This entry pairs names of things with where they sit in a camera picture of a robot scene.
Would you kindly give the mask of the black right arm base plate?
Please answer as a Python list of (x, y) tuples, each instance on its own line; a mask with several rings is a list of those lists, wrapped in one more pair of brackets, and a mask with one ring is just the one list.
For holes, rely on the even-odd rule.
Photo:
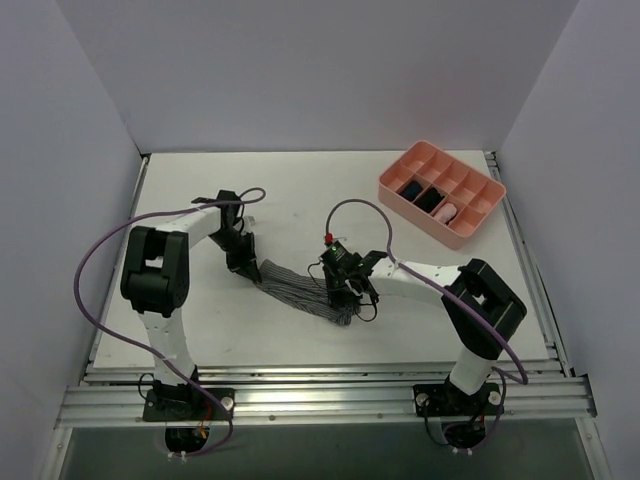
[(467, 395), (448, 381), (412, 387), (416, 415), (423, 418), (496, 416), (504, 412), (500, 387), (485, 383)]

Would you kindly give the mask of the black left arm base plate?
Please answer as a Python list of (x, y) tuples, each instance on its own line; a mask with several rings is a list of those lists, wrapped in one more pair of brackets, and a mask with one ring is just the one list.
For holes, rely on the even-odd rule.
[(225, 420), (233, 413), (236, 391), (231, 388), (206, 388), (225, 408), (222, 409), (190, 385), (154, 385), (147, 391), (142, 419), (145, 422), (185, 422)]

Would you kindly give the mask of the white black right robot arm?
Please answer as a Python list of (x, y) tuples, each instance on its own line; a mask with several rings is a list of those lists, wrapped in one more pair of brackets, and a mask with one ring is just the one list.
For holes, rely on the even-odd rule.
[(319, 257), (333, 307), (357, 303), (363, 296), (376, 306), (382, 297), (422, 303), (440, 302), (462, 343), (444, 400), (455, 412), (469, 411), (509, 340), (527, 315), (519, 296), (485, 261), (436, 266), (394, 260), (372, 250), (362, 256), (335, 241)]

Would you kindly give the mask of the grey striped underwear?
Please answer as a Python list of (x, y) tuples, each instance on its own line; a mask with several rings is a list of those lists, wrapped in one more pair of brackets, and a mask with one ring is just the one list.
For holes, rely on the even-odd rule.
[(319, 285), (310, 276), (300, 275), (270, 260), (262, 262), (259, 272), (262, 282), (256, 287), (296, 310), (324, 318), (338, 326), (349, 326), (352, 318), (361, 311), (358, 303), (332, 307), (325, 286)]

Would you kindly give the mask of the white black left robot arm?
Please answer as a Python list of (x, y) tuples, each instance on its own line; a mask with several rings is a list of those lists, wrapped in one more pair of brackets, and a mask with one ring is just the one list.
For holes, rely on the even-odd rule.
[(262, 282), (242, 200), (234, 191), (221, 190), (214, 199), (194, 199), (194, 207), (186, 213), (156, 226), (136, 226), (129, 233), (121, 295), (139, 315), (155, 351), (155, 398), (179, 419), (194, 417), (203, 402), (194, 386), (198, 371), (182, 321), (190, 289), (191, 249), (211, 240), (225, 254), (230, 272)]

